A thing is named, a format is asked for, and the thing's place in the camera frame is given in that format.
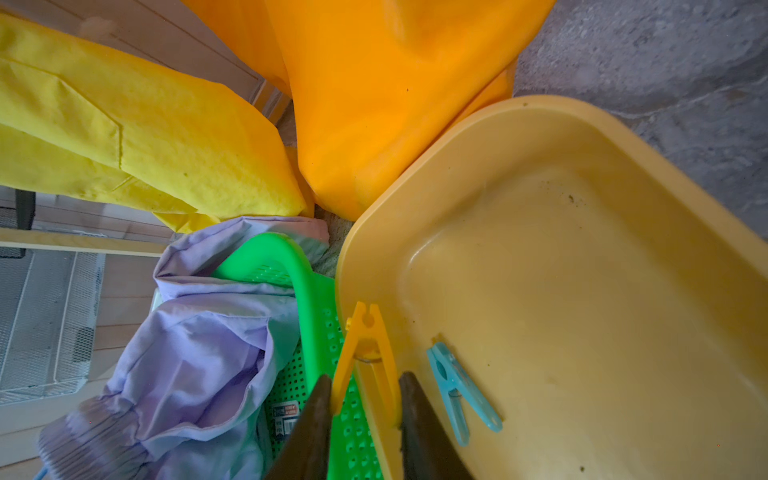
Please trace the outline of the purple shorts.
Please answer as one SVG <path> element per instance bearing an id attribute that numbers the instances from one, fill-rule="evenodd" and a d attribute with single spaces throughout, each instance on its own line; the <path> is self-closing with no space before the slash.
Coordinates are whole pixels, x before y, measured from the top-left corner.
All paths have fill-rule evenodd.
<path id="1" fill-rule="evenodd" d="M 158 261 L 162 303 L 140 325 L 102 393 L 47 425 L 52 479 L 259 479 L 271 460 L 262 405 L 299 341 L 285 288 L 213 277 L 246 241 L 282 233 L 310 260 L 325 222 L 241 217 L 187 234 Z"/>

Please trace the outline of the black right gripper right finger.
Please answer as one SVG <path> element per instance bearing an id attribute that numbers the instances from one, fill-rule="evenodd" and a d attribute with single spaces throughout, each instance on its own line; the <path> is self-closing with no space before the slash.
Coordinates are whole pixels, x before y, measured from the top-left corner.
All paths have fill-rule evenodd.
<path id="1" fill-rule="evenodd" d="M 401 453 L 405 479 L 473 479 L 446 434 L 417 377 L 399 379 Z"/>

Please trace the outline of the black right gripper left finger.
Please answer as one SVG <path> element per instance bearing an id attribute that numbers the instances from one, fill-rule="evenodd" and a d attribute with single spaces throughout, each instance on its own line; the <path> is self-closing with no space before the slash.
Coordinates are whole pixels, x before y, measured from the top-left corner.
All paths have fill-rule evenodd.
<path id="1" fill-rule="evenodd" d="M 265 480 L 326 480 L 329 469 L 332 380 L 322 375 Z"/>

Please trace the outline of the teal clothespin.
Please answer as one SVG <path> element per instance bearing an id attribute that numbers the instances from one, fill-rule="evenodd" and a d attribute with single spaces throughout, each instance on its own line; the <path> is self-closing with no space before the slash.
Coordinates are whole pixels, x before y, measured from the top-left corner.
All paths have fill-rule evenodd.
<path id="1" fill-rule="evenodd" d="M 458 444 L 469 444 L 470 431 L 461 401 L 464 400 L 493 432 L 501 432 L 502 419 L 469 374 L 443 342 L 427 350 L 427 357 Z"/>

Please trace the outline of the yellow clothespin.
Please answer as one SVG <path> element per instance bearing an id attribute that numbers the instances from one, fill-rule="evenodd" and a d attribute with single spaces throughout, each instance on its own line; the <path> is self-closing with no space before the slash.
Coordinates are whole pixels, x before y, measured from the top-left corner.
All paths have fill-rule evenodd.
<path id="1" fill-rule="evenodd" d="M 402 421 L 399 375 L 383 316 L 377 304 L 358 301 L 345 324 L 346 336 L 332 380 L 330 413 L 339 415 L 357 363 L 372 367 L 389 423 Z"/>

